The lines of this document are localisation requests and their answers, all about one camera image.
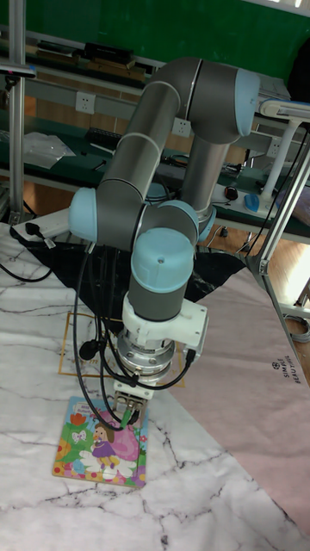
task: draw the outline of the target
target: wooden floor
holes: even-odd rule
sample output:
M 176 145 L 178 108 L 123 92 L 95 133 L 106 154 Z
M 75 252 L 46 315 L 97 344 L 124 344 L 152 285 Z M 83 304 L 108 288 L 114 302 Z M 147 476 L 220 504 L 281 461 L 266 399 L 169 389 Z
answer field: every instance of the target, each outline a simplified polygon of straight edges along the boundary
M 33 98 L 26 98 L 25 112 L 27 115 L 35 115 L 35 100 Z M 25 182 L 24 186 L 24 199 L 26 203 L 40 215 L 69 207 L 72 195 L 68 191 L 53 189 L 31 182 Z M 217 227 L 213 227 L 206 242 L 211 239 Z M 220 232 L 218 232 L 212 242 L 212 246 L 223 251 L 235 252 L 245 242 L 246 235 L 246 232 L 229 228 L 226 238 L 220 237 Z M 251 254 L 258 252 L 263 241 L 264 237 L 261 237 Z M 309 277 L 310 247 L 281 239 L 270 261 L 270 279 L 278 301 L 293 305 Z M 288 321 L 287 323 L 293 333 L 303 332 L 300 324 L 292 321 Z M 296 344 L 296 350 L 310 385 L 310 343 Z

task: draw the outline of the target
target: electrical outlet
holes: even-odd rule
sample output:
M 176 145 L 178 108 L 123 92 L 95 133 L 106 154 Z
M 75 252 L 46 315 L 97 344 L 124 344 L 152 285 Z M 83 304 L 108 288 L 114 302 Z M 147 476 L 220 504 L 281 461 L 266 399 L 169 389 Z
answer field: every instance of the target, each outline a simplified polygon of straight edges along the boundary
M 93 115 L 95 113 L 95 100 L 96 94 L 77 92 L 76 110 L 80 113 L 89 113 Z
M 176 134 L 177 136 L 188 138 L 190 135 L 190 122 L 185 121 L 184 119 L 178 119 L 176 117 L 173 123 L 172 133 Z
M 266 153 L 267 157 L 276 158 L 281 142 L 281 138 L 272 138 L 269 150 Z

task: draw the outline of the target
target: colorful book cover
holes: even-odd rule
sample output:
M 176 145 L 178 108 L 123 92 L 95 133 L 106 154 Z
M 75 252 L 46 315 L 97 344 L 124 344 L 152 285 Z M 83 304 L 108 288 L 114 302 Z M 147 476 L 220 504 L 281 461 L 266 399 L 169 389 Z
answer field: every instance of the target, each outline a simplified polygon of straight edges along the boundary
M 103 401 L 93 400 L 105 421 L 116 426 Z M 56 459 L 55 476 L 124 486 L 146 483 L 147 413 L 140 421 L 114 432 L 101 424 L 86 400 L 73 396 L 65 416 Z

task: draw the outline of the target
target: light blue joint cap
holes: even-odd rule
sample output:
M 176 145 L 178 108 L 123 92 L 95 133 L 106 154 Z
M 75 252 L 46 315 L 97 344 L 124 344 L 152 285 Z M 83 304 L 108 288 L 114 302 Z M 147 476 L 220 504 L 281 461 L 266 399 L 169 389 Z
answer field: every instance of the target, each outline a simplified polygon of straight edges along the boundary
M 212 214 L 211 214 L 211 216 L 208 220 L 208 223 L 207 223 L 206 227 L 202 230 L 202 232 L 199 236 L 199 239 L 198 239 L 199 243 L 201 243 L 202 241 L 204 241 L 208 237 L 208 234 L 210 233 L 211 228 L 214 224 L 215 216 L 216 216 L 216 208 L 213 207 Z
M 163 184 L 152 182 L 147 192 L 146 199 L 149 199 L 150 201 L 152 199 L 167 199 L 167 194 L 164 191 Z
M 235 114 L 240 136 L 248 136 L 257 105 L 260 78 L 254 72 L 238 69 L 235 82 Z
M 176 230 L 155 227 L 142 233 L 134 246 L 131 269 L 141 287 L 153 293 L 172 293 L 189 279 L 194 266 L 189 239 Z
M 69 208 L 69 230 L 79 238 L 97 241 L 96 191 L 81 188 L 74 195 Z
M 179 201 L 178 199 L 174 199 L 173 201 L 165 201 L 164 203 L 161 203 L 158 208 L 161 207 L 177 207 L 180 208 L 180 210 L 183 210 L 192 220 L 195 225 L 195 229 L 197 232 L 197 240 L 199 237 L 199 221 L 196 211 L 191 207 L 188 203 L 185 201 Z

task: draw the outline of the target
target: white cable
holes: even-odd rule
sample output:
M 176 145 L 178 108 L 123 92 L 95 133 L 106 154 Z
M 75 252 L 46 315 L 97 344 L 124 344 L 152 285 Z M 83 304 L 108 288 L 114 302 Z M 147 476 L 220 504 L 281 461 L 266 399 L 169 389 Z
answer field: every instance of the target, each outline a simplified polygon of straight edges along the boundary
M 210 241 L 208 242 L 208 244 L 207 244 L 207 245 L 204 245 L 205 247 L 209 247 L 209 246 L 211 245 L 212 241 L 214 240 L 215 235 L 217 234 L 217 232 L 218 232 L 219 230 L 221 230 L 222 227 L 224 227 L 224 226 L 219 226 L 219 227 L 215 230 L 215 232 L 214 232 L 212 238 L 210 239 Z
M 289 314 L 284 314 L 284 319 L 292 319 L 293 321 L 298 321 L 300 324 L 302 324 L 306 328 L 306 331 L 302 334 L 296 334 L 295 335 L 294 333 L 290 333 L 291 338 L 296 343 L 309 343 L 309 341 L 310 341 L 310 324 L 306 319 L 300 318 L 299 316 L 290 316 Z

